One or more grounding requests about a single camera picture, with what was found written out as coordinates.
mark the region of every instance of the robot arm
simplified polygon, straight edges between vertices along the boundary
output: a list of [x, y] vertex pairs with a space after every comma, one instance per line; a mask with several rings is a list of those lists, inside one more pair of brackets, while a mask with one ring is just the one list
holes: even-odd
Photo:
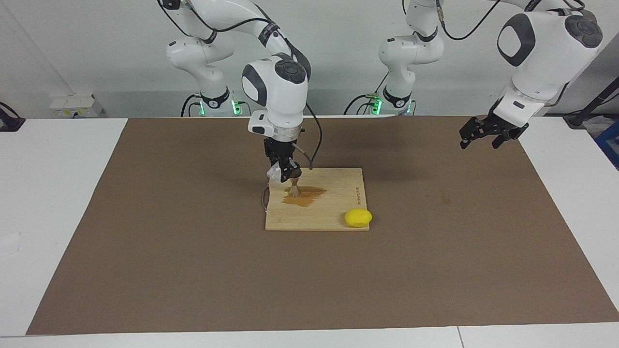
[[557, 1], [531, 1], [538, 7], [527, 1], [509, 2], [535, 12], [515, 15], [501, 30], [499, 52], [516, 72], [488, 117], [472, 118], [460, 130], [463, 149], [489, 135], [497, 135], [495, 149], [517, 139], [529, 127], [529, 119], [591, 62], [602, 42], [595, 15], [587, 10], [562, 8], [565, 3], [549, 8], [560, 5]]
[[[602, 41], [593, 13], [566, 8], [563, 0], [502, 2], [525, 11], [512, 17], [498, 38], [502, 57], [516, 72], [488, 118], [472, 118], [461, 129], [463, 149], [488, 135], [498, 136], [495, 148], [517, 139], [528, 127], [528, 120], [590, 63]], [[379, 57], [389, 69], [383, 98], [396, 113], [403, 112], [410, 100], [415, 83], [413, 65], [435, 62], [443, 54], [443, 40], [438, 35], [438, 25], [444, 25], [443, 3], [411, 0], [406, 19], [413, 34], [387, 39], [380, 47]]]
[[311, 66], [280, 27], [249, 0], [164, 0], [160, 5], [170, 19], [188, 36], [168, 47], [172, 63], [192, 74], [201, 87], [214, 97], [209, 106], [221, 105], [229, 96], [223, 74], [209, 64], [234, 52], [232, 44], [218, 33], [231, 30], [256, 37], [273, 55], [248, 64], [243, 70], [243, 91], [266, 108], [252, 115], [248, 130], [267, 137], [264, 141], [271, 165], [279, 167], [282, 182], [301, 176], [293, 160], [303, 123]]
[[443, 39], [438, 35], [436, 0], [411, 0], [406, 22], [413, 34], [388, 38], [379, 50], [381, 62], [389, 69], [382, 92], [385, 109], [395, 113], [408, 107], [415, 84], [413, 66], [436, 62], [444, 51]]

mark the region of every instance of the cable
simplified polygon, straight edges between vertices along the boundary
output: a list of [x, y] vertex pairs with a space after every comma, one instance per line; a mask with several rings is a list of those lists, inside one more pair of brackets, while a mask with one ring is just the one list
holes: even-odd
[[569, 82], [566, 83], [565, 86], [563, 86], [563, 89], [561, 90], [561, 94], [559, 94], [559, 98], [557, 98], [556, 102], [552, 104], [546, 104], [544, 106], [548, 108], [552, 108], [552, 107], [559, 105], [559, 102], [561, 102], [561, 99], [563, 98], [563, 94], [565, 93], [565, 90], [568, 89], [568, 85], [569, 85]]
[[314, 155], [311, 157], [311, 163], [314, 164], [314, 160], [316, 160], [316, 155], [318, 155], [318, 150], [320, 150], [320, 145], [322, 145], [322, 126], [320, 125], [320, 121], [318, 121], [318, 117], [311, 109], [309, 103], [305, 103], [305, 107], [309, 110], [312, 116], [314, 116], [314, 120], [316, 120], [316, 124], [318, 125], [318, 131], [320, 131], [320, 139], [318, 140], [318, 146], [316, 146], [316, 151], [314, 151]]
[[610, 102], [612, 102], [612, 100], [613, 100], [613, 99], [615, 99], [615, 98], [617, 98], [617, 97], [619, 97], [619, 93], [615, 94], [612, 98], [608, 99], [607, 101], [605, 101], [605, 102], [601, 103], [601, 104], [600, 104], [600, 105], [598, 105], [598, 106], [599, 106], [599, 107], [601, 107], [601, 106], [602, 106], [602, 105], [604, 105], [604, 104], [610, 103]]
[[584, 4], [584, 2], [582, 2], [581, 0], [572, 0], [572, 1], [574, 1], [574, 2], [578, 3], [578, 4], [580, 5], [580, 7], [574, 7], [574, 6], [572, 6], [572, 5], [568, 2], [568, 0], [563, 0], [563, 2], [565, 2], [565, 4], [566, 4], [567, 6], [569, 6], [569, 8], [570, 8], [572, 11], [582, 11], [582, 10], [584, 10], [584, 8], [585, 8], [585, 4]]
[[267, 193], [268, 193], [268, 192], [269, 192], [269, 182], [267, 181], [267, 186], [266, 186], [266, 187], [264, 188], [264, 190], [262, 191], [262, 197], [260, 198], [260, 201], [261, 201], [261, 203], [262, 203], [262, 207], [264, 208], [264, 211], [265, 211], [265, 212], [267, 211], [267, 204], [268, 204], [268, 201], [267, 201], [267, 202], [264, 202], [264, 199], [266, 198], [266, 196], [267, 196]]
[[356, 114], [356, 115], [359, 115], [359, 112], [361, 112], [361, 108], [366, 107], [365, 109], [367, 110], [367, 109], [368, 109], [368, 107], [371, 107], [372, 105], [374, 105], [374, 104], [373, 104], [373, 103], [365, 103], [365, 104], [362, 104], [362, 105], [359, 107], [359, 110], [357, 110], [357, 114]]
[[185, 117], [185, 109], [187, 109], [187, 104], [189, 104], [189, 101], [192, 100], [193, 98], [198, 98], [198, 95], [192, 94], [187, 97], [187, 99], [185, 100], [185, 103], [183, 104], [183, 108], [181, 109], [181, 117]]
[[[191, 37], [190, 35], [188, 35], [173, 19], [172, 17], [170, 17], [170, 14], [168, 13], [168, 11], [165, 9], [165, 7], [163, 6], [163, 4], [161, 3], [160, 0], [157, 0], [157, 2], [159, 3], [159, 7], [161, 7], [161, 10], [164, 11], [165, 15], [172, 21], [172, 23], [174, 23], [174, 25], [176, 26], [176, 28], [178, 28], [178, 30], [180, 30], [185, 36], [187, 37]], [[200, 22], [202, 22], [202, 24], [204, 24], [208, 29], [212, 30], [215, 33], [224, 33], [224, 32], [229, 32], [231, 30], [234, 30], [238, 27], [240, 27], [243, 24], [247, 24], [250, 22], [265, 22], [268, 24], [273, 23], [273, 21], [271, 20], [267, 20], [264, 18], [251, 18], [251, 19], [246, 19], [240, 23], [237, 23], [235, 25], [232, 25], [231, 27], [225, 28], [225, 29], [217, 29], [217, 28], [213, 28], [211, 27], [209, 24], [207, 24], [202, 17], [200, 17], [200, 15], [196, 12], [196, 10], [193, 8], [193, 6], [186, 4], [187, 8], [193, 12], [194, 15], [196, 15], [196, 17], [200, 20]]]
[[411, 116], [415, 116], [415, 112], [417, 111], [417, 101], [413, 100], [411, 103], [415, 103], [415, 108], [413, 109], [413, 114]]
[[610, 96], [619, 89], [619, 77], [613, 80], [604, 90], [598, 94], [586, 107], [584, 107], [578, 116], [572, 117], [568, 120], [570, 126], [579, 127], [582, 122], [591, 115], [591, 113], [600, 106], [600, 104], [608, 101]]
[[355, 98], [352, 100], [352, 102], [350, 102], [350, 104], [346, 107], [346, 109], [344, 110], [343, 115], [346, 115], [346, 114], [348, 113], [348, 111], [350, 110], [350, 107], [352, 107], [352, 105], [353, 105], [353, 104], [354, 104], [357, 100], [359, 100], [359, 99], [363, 99], [363, 98], [366, 98], [366, 95], [365, 95], [365, 94], [361, 94], [361, 95], [359, 95], [358, 97], [355, 97]]
[[13, 115], [17, 116], [17, 118], [21, 118], [21, 117], [19, 116], [19, 114], [18, 114], [17, 112], [15, 112], [15, 110], [13, 110], [13, 108], [12, 108], [12, 107], [10, 107], [9, 105], [6, 105], [6, 104], [5, 104], [5, 103], [3, 103], [3, 102], [0, 102], [0, 105], [2, 105], [5, 109], [7, 109], [7, 110], [9, 110], [10, 112], [12, 112], [12, 113], [13, 113]]
[[463, 37], [453, 37], [451, 36], [451, 34], [447, 31], [447, 28], [445, 27], [445, 15], [443, 14], [443, 7], [441, 5], [441, 1], [440, 0], [436, 0], [436, 11], [438, 13], [438, 20], [441, 22], [441, 27], [443, 28], [443, 31], [445, 32], [445, 35], [447, 35], [450, 39], [455, 40], [455, 41], [461, 41], [461, 40], [465, 40], [466, 38], [468, 38], [469, 36], [473, 35], [473, 33], [484, 23], [484, 21], [486, 21], [486, 18], [488, 18], [488, 16], [492, 13], [492, 11], [495, 10], [495, 8], [497, 7], [497, 5], [499, 4], [499, 2], [501, 2], [502, 0], [496, 0], [495, 4], [492, 5], [492, 7], [490, 8], [490, 10], [488, 10], [488, 12], [486, 13], [485, 16], [483, 16], [483, 18], [479, 21], [479, 23], [473, 28], [473, 30], [470, 31], [470, 33], [468, 33], [467, 35], [463, 36]]
[[301, 147], [299, 147], [299, 145], [297, 145], [296, 143], [292, 143], [292, 146], [294, 146], [297, 150], [299, 150], [299, 152], [301, 152], [306, 159], [308, 159], [309, 162], [309, 170], [314, 170], [314, 162], [312, 162], [311, 158], [308, 156], [307, 152], [305, 152]]
[[238, 103], [239, 103], [239, 105], [241, 105], [241, 104], [247, 105], [247, 108], [249, 109], [249, 115], [251, 116], [251, 106], [249, 105], [249, 103], [248, 102], [243, 102], [243, 101], [240, 101]]
[[211, 29], [211, 30], [212, 30], [212, 31], [214, 31], [215, 33], [225, 33], [225, 32], [229, 32], [229, 31], [231, 31], [231, 30], [234, 30], [234, 29], [236, 29], [236, 28], [240, 27], [240, 26], [241, 26], [241, 25], [243, 25], [243, 24], [247, 24], [247, 23], [250, 23], [250, 22], [265, 22], [265, 23], [268, 23], [268, 24], [273, 23], [273, 21], [268, 20], [268, 19], [264, 19], [264, 18], [250, 18], [250, 19], [246, 19], [246, 20], [244, 20], [244, 21], [242, 21], [242, 22], [239, 22], [239, 23], [237, 23], [237, 24], [235, 24], [235, 25], [232, 25], [231, 27], [228, 27], [228, 28], [225, 28], [225, 29], [217, 29], [217, 28], [213, 28], [213, 27], [211, 27], [210, 25], [208, 25], [208, 24], [204, 21], [204, 19], [202, 19], [202, 17], [200, 17], [200, 15], [197, 13], [197, 11], [196, 11], [193, 7], [188, 6], [187, 8], [188, 8], [189, 10], [191, 10], [191, 12], [193, 12], [193, 14], [194, 14], [194, 15], [196, 15], [196, 17], [200, 20], [200, 22], [202, 22], [202, 24], [204, 24], [204, 26], [206, 26], [207, 28]]
[[190, 104], [189, 109], [188, 109], [189, 117], [191, 117], [191, 107], [194, 107], [194, 106], [202, 107], [202, 104], [200, 104], [200, 103], [192, 103], [192, 104]]
[[[601, 107], [601, 106], [602, 106], [602, 105], [604, 105], [604, 104], [608, 104], [608, 103], [612, 102], [612, 101], [613, 101], [613, 99], [615, 99], [615, 98], [617, 98], [617, 97], [619, 97], [619, 93], [615, 94], [615, 95], [614, 95], [613, 97], [611, 97], [611, 98], [606, 99], [606, 101], [604, 101], [603, 103], [601, 103], [601, 104], [600, 104], [600, 105], [598, 105], [597, 107]], [[574, 114], [576, 114], [576, 113], [582, 112], [583, 110], [584, 110], [584, 109], [580, 109], [580, 110], [572, 111], [572, 112], [570, 112], [570, 113], [566, 113], [566, 114], [564, 114], [563, 116], [574, 115]]]
[[183, 35], [185, 35], [186, 37], [190, 37], [183, 29], [181, 29], [181, 27], [172, 19], [172, 17], [170, 17], [170, 14], [168, 13], [168, 11], [165, 10], [165, 7], [163, 6], [163, 4], [161, 3], [161, 1], [157, 0], [157, 3], [159, 4], [159, 7], [161, 7], [161, 10], [163, 11], [163, 13], [165, 13], [165, 15], [168, 17], [168, 19], [174, 23], [174, 25], [176, 26], [176, 28], [178, 28], [178, 30], [181, 31], [181, 33], [183, 33]]
[[[378, 93], [378, 90], [381, 89], [381, 86], [383, 85], [383, 83], [387, 79], [387, 76], [389, 76], [389, 71], [387, 71], [387, 74], [385, 74], [385, 77], [383, 77], [383, 80], [381, 81], [381, 83], [378, 84], [378, 87], [374, 91], [374, 94]], [[365, 108], [365, 110], [363, 110], [363, 114], [365, 115], [366, 112], [368, 112], [368, 108], [367, 107]]]

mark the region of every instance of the green led light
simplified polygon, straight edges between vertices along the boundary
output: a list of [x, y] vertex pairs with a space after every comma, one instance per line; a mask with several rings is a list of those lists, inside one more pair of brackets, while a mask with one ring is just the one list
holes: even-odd
[[382, 106], [383, 106], [383, 100], [380, 98], [376, 99], [376, 101], [374, 102], [374, 106], [372, 107], [372, 113], [374, 115], [380, 114]]
[[243, 111], [239, 103], [235, 102], [234, 100], [232, 100], [232, 110], [234, 111], [235, 116], [240, 115], [241, 112]]

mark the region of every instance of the brown mat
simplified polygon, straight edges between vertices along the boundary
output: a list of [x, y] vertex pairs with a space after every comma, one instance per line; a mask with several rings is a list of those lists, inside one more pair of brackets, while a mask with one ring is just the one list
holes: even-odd
[[520, 144], [465, 121], [324, 120], [375, 220], [316, 233], [264, 231], [247, 120], [129, 120], [28, 334], [619, 321]]

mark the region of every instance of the wooden board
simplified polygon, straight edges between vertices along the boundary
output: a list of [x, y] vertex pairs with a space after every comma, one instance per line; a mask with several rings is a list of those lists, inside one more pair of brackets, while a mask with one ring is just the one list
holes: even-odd
[[290, 182], [269, 183], [267, 231], [369, 231], [344, 222], [351, 209], [367, 209], [361, 168], [315, 168], [303, 170], [301, 196], [288, 195]]

